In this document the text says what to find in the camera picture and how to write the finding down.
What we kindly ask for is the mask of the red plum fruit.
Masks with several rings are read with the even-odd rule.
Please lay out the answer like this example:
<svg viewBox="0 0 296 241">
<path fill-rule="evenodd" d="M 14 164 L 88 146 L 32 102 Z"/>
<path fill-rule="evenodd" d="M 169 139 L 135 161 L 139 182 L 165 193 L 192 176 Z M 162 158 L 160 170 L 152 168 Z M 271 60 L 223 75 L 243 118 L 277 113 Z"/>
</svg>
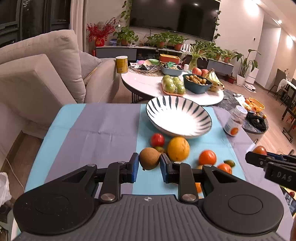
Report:
<svg viewBox="0 0 296 241">
<path fill-rule="evenodd" d="M 267 156 L 267 151 L 264 146 L 257 146 L 252 150 L 253 153 Z"/>
</svg>

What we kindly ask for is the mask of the grey cushion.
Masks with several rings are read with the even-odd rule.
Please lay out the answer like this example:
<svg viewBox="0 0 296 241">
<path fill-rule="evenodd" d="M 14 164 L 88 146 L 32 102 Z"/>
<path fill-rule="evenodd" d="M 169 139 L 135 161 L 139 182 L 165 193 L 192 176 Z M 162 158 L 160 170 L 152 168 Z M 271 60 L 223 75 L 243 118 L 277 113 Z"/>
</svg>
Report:
<svg viewBox="0 0 296 241">
<path fill-rule="evenodd" d="M 79 51 L 81 75 L 85 79 L 102 63 L 102 60 L 86 52 Z"/>
</svg>

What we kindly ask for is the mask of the orange rectangular box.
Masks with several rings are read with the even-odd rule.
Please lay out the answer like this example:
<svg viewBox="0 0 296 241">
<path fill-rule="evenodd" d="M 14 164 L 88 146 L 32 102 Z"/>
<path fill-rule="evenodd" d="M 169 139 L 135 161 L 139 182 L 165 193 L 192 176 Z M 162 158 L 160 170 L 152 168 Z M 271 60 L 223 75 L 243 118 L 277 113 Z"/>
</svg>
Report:
<svg viewBox="0 0 296 241">
<path fill-rule="evenodd" d="M 160 54 L 159 61 L 161 61 L 163 63 L 173 62 L 175 64 L 179 64 L 181 59 L 178 56 Z"/>
</svg>

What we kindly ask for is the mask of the red tomato fruit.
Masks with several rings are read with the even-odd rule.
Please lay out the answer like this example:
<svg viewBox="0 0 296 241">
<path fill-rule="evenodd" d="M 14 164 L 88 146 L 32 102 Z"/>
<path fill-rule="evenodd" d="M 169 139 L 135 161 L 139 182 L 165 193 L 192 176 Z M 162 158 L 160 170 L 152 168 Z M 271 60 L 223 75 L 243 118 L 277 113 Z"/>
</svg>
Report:
<svg viewBox="0 0 296 241">
<path fill-rule="evenodd" d="M 160 133 L 152 135 L 150 143 L 153 147 L 163 147 L 165 145 L 165 137 Z"/>
</svg>

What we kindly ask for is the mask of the tall leafy floor plant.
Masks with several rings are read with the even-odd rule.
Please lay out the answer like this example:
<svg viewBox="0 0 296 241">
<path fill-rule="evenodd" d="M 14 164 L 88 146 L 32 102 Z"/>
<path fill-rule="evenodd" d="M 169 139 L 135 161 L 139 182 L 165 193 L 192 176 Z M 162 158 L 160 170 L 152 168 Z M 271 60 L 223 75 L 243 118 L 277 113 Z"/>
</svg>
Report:
<svg viewBox="0 0 296 241">
<path fill-rule="evenodd" d="M 254 49 L 249 49 L 248 55 L 246 57 L 242 53 L 234 51 L 234 56 L 232 59 L 236 59 L 236 61 L 240 63 L 239 71 L 236 77 L 236 85 L 238 86 L 243 86 L 248 75 L 258 67 L 258 63 L 255 59 L 249 59 L 249 56 L 252 52 L 256 52 L 261 55 L 261 53 Z"/>
</svg>

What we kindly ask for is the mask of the red flower arrangement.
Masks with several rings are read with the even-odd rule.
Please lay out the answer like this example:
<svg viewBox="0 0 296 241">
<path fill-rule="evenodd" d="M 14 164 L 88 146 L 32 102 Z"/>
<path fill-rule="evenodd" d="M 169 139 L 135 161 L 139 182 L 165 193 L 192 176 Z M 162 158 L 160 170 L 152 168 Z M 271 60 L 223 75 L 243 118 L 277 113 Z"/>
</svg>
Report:
<svg viewBox="0 0 296 241">
<path fill-rule="evenodd" d="M 119 21 L 113 17 L 103 25 L 89 23 L 86 26 L 89 42 L 94 42 L 95 47 L 103 47 L 109 35 L 113 34 Z"/>
</svg>

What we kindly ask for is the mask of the blue purple striped tablecloth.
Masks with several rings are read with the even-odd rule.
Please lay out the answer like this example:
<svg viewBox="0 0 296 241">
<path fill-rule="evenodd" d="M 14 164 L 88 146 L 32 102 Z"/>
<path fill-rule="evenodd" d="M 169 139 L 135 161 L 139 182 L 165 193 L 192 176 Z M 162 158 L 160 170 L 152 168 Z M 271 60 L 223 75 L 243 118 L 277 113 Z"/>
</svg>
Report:
<svg viewBox="0 0 296 241">
<path fill-rule="evenodd" d="M 229 113 L 205 110 L 210 132 L 191 139 L 184 163 L 200 170 L 197 202 L 179 202 L 178 185 L 163 181 L 160 165 L 138 166 L 135 183 L 121 184 L 117 202 L 100 202 L 99 169 L 129 162 L 156 128 L 140 104 L 71 104 L 61 108 L 13 209 L 17 240 L 288 240 L 293 219 L 280 185 L 248 164 L 253 142 L 229 137 Z M 199 165 L 204 150 L 215 165 Z M 232 160 L 232 175 L 217 168 Z"/>
</svg>

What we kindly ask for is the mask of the blue snack tray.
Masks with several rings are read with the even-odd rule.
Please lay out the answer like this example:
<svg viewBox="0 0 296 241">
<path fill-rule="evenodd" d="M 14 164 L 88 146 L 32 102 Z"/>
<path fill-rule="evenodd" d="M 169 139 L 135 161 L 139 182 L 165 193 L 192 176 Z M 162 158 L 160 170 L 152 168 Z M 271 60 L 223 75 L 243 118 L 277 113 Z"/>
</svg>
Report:
<svg viewBox="0 0 296 241">
<path fill-rule="evenodd" d="M 176 66 L 175 69 L 167 68 L 165 64 L 161 65 L 161 72 L 163 75 L 180 76 L 183 73 L 183 69 L 180 66 Z"/>
</svg>

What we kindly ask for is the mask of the large yellow orange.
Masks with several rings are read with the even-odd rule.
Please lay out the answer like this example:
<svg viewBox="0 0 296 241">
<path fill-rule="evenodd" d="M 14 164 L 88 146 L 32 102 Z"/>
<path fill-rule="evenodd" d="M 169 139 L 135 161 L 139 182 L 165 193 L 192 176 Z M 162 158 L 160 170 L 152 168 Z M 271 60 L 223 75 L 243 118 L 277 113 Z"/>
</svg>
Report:
<svg viewBox="0 0 296 241">
<path fill-rule="evenodd" d="M 167 153 L 172 161 L 182 162 L 188 158 L 190 145 L 183 137 L 174 137 L 169 141 Z"/>
</svg>

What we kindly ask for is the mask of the orange tangerine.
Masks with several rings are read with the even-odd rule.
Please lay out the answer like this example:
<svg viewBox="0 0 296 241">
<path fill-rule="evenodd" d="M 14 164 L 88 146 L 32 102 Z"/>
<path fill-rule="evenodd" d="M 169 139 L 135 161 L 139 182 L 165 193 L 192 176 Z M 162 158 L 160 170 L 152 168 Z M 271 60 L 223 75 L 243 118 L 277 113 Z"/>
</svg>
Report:
<svg viewBox="0 0 296 241">
<path fill-rule="evenodd" d="M 217 156 L 212 150 L 204 150 L 201 152 L 198 163 L 199 165 L 215 165 L 217 162 Z"/>
<path fill-rule="evenodd" d="M 232 167 L 227 163 L 219 164 L 217 168 L 232 175 Z"/>
</svg>

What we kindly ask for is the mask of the glass vase with plant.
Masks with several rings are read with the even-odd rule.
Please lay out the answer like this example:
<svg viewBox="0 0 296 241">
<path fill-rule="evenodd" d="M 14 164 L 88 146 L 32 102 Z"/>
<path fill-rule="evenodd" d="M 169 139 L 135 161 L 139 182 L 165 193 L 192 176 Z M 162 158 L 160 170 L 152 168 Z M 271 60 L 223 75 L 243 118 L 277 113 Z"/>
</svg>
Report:
<svg viewBox="0 0 296 241">
<path fill-rule="evenodd" d="M 190 53 L 192 56 L 192 59 L 189 63 L 189 71 L 192 71 L 194 68 L 198 67 L 198 59 L 204 59 L 206 58 L 206 51 L 203 49 L 198 48 L 196 45 L 191 45 L 190 47 Z"/>
</svg>

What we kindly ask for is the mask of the tray of green apples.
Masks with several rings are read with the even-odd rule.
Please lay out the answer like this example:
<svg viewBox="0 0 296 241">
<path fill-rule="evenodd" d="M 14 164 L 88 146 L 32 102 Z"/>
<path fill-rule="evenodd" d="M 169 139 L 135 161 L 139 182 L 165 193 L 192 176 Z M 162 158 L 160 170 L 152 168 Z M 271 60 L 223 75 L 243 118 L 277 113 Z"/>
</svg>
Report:
<svg viewBox="0 0 296 241">
<path fill-rule="evenodd" d="M 162 78 L 162 88 L 169 95 L 183 96 L 186 93 L 184 82 L 177 76 L 165 75 Z"/>
</svg>

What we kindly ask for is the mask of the yellow canister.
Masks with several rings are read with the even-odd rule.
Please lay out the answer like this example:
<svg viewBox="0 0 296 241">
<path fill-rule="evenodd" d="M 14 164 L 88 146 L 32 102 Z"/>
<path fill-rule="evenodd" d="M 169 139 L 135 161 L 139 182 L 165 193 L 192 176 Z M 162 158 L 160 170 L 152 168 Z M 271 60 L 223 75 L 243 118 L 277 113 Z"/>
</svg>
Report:
<svg viewBox="0 0 296 241">
<path fill-rule="evenodd" d="M 128 56 L 116 56 L 116 70 L 118 74 L 128 72 Z"/>
</svg>

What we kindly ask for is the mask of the tv cabinet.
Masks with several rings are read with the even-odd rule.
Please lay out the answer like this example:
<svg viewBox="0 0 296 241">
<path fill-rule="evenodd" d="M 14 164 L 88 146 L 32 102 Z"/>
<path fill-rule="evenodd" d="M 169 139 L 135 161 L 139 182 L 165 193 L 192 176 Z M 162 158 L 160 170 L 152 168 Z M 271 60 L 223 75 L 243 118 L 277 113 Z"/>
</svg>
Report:
<svg viewBox="0 0 296 241">
<path fill-rule="evenodd" d="M 160 54 L 167 54 L 180 57 L 181 61 L 185 64 L 189 64 L 192 55 L 190 52 L 175 51 L 173 49 L 158 49 L 156 47 L 147 46 L 103 46 L 96 47 L 95 56 L 97 58 L 115 58 L 116 56 L 128 56 L 128 61 L 135 62 L 137 60 L 146 59 L 158 59 Z M 201 59 L 197 60 L 197 67 L 200 69 L 214 69 L 216 73 L 220 75 L 231 75 L 233 73 L 234 66 L 223 61 L 216 61 L 213 59 Z"/>
</svg>

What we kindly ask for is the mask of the small green mango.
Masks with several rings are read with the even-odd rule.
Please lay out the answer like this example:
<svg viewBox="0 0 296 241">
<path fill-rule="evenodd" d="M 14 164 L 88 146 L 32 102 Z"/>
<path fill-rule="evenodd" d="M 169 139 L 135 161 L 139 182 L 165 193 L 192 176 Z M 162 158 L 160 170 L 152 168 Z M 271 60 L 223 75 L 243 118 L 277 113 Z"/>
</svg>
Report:
<svg viewBox="0 0 296 241">
<path fill-rule="evenodd" d="M 224 160 L 224 163 L 229 165 L 231 168 L 235 167 L 235 162 L 232 160 Z"/>
</svg>

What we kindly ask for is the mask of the potted green plant left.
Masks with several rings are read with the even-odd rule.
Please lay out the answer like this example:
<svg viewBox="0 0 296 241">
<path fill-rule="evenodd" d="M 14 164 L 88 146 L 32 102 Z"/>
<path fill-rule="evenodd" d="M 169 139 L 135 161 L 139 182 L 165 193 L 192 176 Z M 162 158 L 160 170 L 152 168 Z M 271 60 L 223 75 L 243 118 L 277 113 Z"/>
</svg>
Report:
<svg viewBox="0 0 296 241">
<path fill-rule="evenodd" d="M 118 44 L 124 47 L 138 41 L 138 35 L 133 30 L 120 24 L 115 27 L 113 36 L 116 37 Z"/>
</svg>

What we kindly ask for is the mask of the clear snack jar white lid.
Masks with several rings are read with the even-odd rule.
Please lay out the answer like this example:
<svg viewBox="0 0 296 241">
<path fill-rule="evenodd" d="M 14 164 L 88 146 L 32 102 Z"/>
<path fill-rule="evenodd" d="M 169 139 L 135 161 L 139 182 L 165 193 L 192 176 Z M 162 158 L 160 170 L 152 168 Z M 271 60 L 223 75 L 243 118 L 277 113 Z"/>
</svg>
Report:
<svg viewBox="0 0 296 241">
<path fill-rule="evenodd" d="M 230 111 L 230 117 L 224 126 L 224 131 L 232 137 L 236 136 L 242 127 L 247 114 L 248 111 L 244 107 L 237 105 Z"/>
</svg>

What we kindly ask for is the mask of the red apples on table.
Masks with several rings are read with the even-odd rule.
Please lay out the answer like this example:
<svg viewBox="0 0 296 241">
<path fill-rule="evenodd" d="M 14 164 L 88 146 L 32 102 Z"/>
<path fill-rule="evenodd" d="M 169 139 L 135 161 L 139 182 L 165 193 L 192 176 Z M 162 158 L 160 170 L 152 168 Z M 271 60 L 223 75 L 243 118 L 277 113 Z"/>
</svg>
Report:
<svg viewBox="0 0 296 241">
<path fill-rule="evenodd" d="M 200 68 L 197 68 L 197 67 L 194 67 L 192 69 L 192 74 L 193 75 L 200 75 L 200 76 L 203 76 L 203 77 L 206 77 L 208 72 L 209 72 L 208 69 L 200 69 Z"/>
</svg>

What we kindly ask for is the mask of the beige sofa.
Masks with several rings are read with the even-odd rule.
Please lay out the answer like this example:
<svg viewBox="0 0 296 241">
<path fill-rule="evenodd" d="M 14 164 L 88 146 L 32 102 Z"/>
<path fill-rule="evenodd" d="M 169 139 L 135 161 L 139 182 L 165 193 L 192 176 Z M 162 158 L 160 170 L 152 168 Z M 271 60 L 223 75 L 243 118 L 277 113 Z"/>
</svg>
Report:
<svg viewBox="0 0 296 241">
<path fill-rule="evenodd" d="M 120 75 L 115 60 L 82 79 L 77 36 L 58 30 L 1 48 L 1 102 L 27 124 L 23 132 L 43 138 L 67 104 L 112 102 Z"/>
</svg>

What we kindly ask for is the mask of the bunch of bananas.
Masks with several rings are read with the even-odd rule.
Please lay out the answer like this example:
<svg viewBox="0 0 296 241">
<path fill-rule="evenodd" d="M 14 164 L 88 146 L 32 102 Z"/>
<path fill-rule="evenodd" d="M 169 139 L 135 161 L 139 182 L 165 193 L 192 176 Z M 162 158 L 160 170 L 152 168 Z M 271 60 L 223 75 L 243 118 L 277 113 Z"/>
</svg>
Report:
<svg viewBox="0 0 296 241">
<path fill-rule="evenodd" d="M 218 92 L 219 90 L 225 90 L 223 83 L 220 82 L 213 68 L 209 70 L 204 77 L 212 83 L 212 86 L 209 88 L 209 91 Z"/>
</svg>

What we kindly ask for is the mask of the dark marble round table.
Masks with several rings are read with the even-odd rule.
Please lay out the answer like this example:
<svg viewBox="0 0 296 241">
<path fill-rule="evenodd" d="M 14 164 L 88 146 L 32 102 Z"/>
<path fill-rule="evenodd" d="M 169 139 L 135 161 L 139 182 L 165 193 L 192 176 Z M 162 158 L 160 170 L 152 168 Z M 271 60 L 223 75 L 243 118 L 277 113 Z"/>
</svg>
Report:
<svg viewBox="0 0 296 241">
<path fill-rule="evenodd" d="M 245 98 L 243 95 L 236 94 L 231 90 L 225 90 L 222 101 L 218 104 L 215 104 L 214 106 L 230 112 L 237 105 L 240 105 L 244 108 L 243 102 L 245 103 Z M 253 140 L 253 142 L 257 143 L 268 130 L 268 121 L 267 119 L 263 118 L 262 113 L 249 111 L 246 119 L 244 120 L 242 128 Z"/>
</svg>

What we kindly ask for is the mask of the dark green bowl of longans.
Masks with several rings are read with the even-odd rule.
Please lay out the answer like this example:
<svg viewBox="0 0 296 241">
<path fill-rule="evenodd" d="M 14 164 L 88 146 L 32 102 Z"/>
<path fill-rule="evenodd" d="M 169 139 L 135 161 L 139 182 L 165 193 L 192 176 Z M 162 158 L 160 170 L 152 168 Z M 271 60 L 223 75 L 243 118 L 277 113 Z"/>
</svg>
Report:
<svg viewBox="0 0 296 241">
<path fill-rule="evenodd" d="M 205 93 L 212 86 L 211 81 L 200 75 L 184 74 L 183 79 L 185 89 L 195 94 Z"/>
</svg>

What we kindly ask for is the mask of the black wall television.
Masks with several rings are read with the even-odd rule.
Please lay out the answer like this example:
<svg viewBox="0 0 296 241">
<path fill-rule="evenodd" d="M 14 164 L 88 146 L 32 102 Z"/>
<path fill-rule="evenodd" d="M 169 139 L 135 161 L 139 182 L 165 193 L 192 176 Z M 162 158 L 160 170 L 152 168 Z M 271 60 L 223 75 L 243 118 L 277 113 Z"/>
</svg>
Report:
<svg viewBox="0 0 296 241">
<path fill-rule="evenodd" d="M 168 30 L 213 40 L 220 3 L 215 0 L 133 1 L 131 27 Z"/>
</svg>

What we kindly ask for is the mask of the white striped ceramic bowl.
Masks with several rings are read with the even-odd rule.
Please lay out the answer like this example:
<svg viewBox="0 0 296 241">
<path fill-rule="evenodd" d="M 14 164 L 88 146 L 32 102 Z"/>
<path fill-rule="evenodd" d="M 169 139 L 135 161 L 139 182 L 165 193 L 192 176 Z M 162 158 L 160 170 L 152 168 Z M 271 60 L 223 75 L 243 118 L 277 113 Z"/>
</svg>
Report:
<svg viewBox="0 0 296 241">
<path fill-rule="evenodd" d="M 151 123 L 163 133 L 186 139 L 198 138 L 212 128 L 210 114 L 199 104 L 184 97 L 162 95 L 145 107 Z"/>
</svg>

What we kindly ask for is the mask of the brown round kiwi fruit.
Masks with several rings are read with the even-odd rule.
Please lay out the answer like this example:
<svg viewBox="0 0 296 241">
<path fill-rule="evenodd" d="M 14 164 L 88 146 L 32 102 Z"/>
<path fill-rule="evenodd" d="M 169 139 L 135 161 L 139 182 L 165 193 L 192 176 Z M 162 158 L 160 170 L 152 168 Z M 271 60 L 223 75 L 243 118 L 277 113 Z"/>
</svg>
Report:
<svg viewBox="0 0 296 241">
<path fill-rule="evenodd" d="M 159 164 L 161 153 L 154 148 L 144 148 L 139 154 L 139 162 L 143 170 L 152 170 Z"/>
</svg>

